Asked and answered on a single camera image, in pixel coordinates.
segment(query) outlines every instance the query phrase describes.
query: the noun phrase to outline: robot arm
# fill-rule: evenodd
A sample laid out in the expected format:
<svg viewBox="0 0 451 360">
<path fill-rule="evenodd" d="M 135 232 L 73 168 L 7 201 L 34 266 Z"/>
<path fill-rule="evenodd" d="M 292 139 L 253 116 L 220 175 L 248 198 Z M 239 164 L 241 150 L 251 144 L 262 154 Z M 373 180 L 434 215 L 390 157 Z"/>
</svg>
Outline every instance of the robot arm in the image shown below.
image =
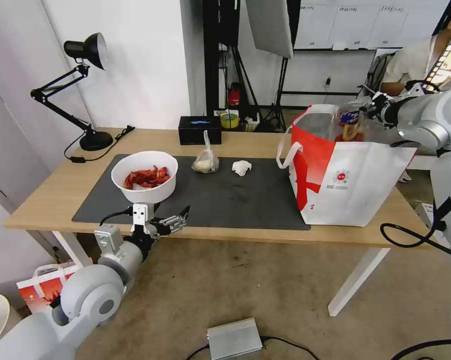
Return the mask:
<svg viewBox="0 0 451 360">
<path fill-rule="evenodd" d="M 64 284 L 60 303 L 34 313 L 0 340 L 0 360 L 73 360 L 76 349 L 99 325 L 116 313 L 134 284 L 134 276 L 161 235 L 186 225 L 189 206 L 179 215 L 154 218 L 154 205 L 133 205 L 134 232 L 102 225 L 94 232 L 102 251 L 98 264 L 79 269 Z"/>
<path fill-rule="evenodd" d="M 429 149 L 451 150 L 451 89 L 398 101 L 379 94 L 372 106 L 372 113 L 384 124 L 397 127 L 398 134 L 405 140 Z M 436 161 L 430 177 L 437 207 L 446 202 L 451 207 L 451 151 Z M 444 236 L 451 245 L 451 208 L 447 211 L 441 220 L 445 224 Z"/>
</svg>

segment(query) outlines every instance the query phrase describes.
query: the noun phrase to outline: person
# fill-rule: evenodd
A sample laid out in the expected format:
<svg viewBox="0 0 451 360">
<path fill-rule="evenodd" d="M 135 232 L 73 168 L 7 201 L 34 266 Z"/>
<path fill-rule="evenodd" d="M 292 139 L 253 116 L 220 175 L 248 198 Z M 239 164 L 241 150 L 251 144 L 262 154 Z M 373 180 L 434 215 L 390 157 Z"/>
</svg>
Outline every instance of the person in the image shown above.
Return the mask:
<svg viewBox="0 0 451 360">
<path fill-rule="evenodd" d="M 411 80 L 425 80 L 429 71 L 451 40 L 451 7 L 436 36 L 405 46 L 397 51 L 386 67 L 380 91 L 399 96 Z"/>
</svg>

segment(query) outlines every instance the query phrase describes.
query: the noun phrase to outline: cooked crayfish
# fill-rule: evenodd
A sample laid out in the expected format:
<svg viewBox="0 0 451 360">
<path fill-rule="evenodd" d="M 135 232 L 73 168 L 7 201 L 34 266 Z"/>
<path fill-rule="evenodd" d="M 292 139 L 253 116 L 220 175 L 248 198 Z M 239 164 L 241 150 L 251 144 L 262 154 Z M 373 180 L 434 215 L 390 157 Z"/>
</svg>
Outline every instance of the cooked crayfish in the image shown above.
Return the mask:
<svg viewBox="0 0 451 360">
<path fill-rule="evenodd" d="M 160 184 L 165 183 L 171 177 L 167 173 L 167 167 L 161 167 L 158 169 L 154 165 L 153 170 L 138 170 L 131 171 L 130 174 L 125 178 L 124 188 L 132 190 L 134 184 L 142 186 L 143 188 L 155 188 Z"/>
</svg>

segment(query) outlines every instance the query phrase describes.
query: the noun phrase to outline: black desk lamp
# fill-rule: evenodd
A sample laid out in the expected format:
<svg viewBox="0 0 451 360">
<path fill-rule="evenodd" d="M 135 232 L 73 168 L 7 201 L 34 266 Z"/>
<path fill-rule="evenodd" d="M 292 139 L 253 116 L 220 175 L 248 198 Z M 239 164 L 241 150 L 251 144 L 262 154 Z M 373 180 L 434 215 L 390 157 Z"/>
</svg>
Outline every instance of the black desk lamp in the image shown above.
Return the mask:
<svg viewBox="0 0 451 360">
<path fill-rule="evenodd" d="M 96 67 L 104 70 L 104 66 L 107 63 L 107 47 L 104 37 L 100 32 L 98 32 L 89 36 L 84 42 L 66 41 L 64 42 L 64 51 L 68 56 L 73 58 L 78 65 L 73 70 L 65 73 L 57 79 L 45 84 L 42 87 L 32 90 L 30 92 L 30 96 L 37 102 L 47 106 L 52 111 L 84 130 L 85 136 L 83 136 L 79 142 L 82 149 L 87 151 L 105 149 L 113 142 L 112 136 L 108 132 L 95 131 L 92 128 L 92 124 L 89 122 L 81 120 L 65 112 L 57 105 L 49 102 L 49 97 L 52 95 L 57 94 L 72 84 L 75 84 L 87 77 L 90 66 L 87 65 L 84 60 L 87 59 Z M 75 72 L 80 73 L 80 76 L 64 85 L 53 86 Z"/>
</svg>

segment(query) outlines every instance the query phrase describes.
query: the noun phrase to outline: lamp arm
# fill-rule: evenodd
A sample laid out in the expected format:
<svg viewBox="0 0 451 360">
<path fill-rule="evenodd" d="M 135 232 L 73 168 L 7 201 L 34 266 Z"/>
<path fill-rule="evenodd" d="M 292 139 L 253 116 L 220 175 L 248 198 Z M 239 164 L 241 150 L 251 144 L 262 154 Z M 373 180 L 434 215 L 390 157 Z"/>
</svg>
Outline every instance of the lamp arm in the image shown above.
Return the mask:
<svg viewBox="0 0 451 360">
<path fill-rule="evenodd" d="M 74 78 L 73 80 L 69 81 L 68 83 L 66 83 L 64 85 L 52 86 L 52 85 L 58 83 L 59 81 L 61 81 L 62 79 L 65 79 L 68 76 L 74 74 L 75 72 L 79 72 L 80 76 Z M 71 71 L 58 77 L 57 79 L 52 80 L 51 82 L 45 84 L 42 87 L 32 90 L 30 92 L 30 96 L 38 103 L 41 103 L 42 105 L 51 109 L 53 112 L 59 114 L 60 116 L 62 116 L 65 119 L 69 120 L 71 123 L 73 123 L 75 126 L 81 128 L 82 130 L 88 131 L 88 132 L 93 131 L 91 124 L 85 124 L 81 119 L 69 114 L 68 112 L 62 110 L 60 107 L 58 107 L 57 105 L 55 105 L 49 101 L 49 97 L 51 97 L 54 94 L 57 94 L 58 92 L 66 89 L 69 86 L 86 78 L 88 74 L 89 74 L 89 66 L 84 63 L 81 63 L 78 66 L 76 66 L 74 69 L 72 69 Z"/>
</svg>

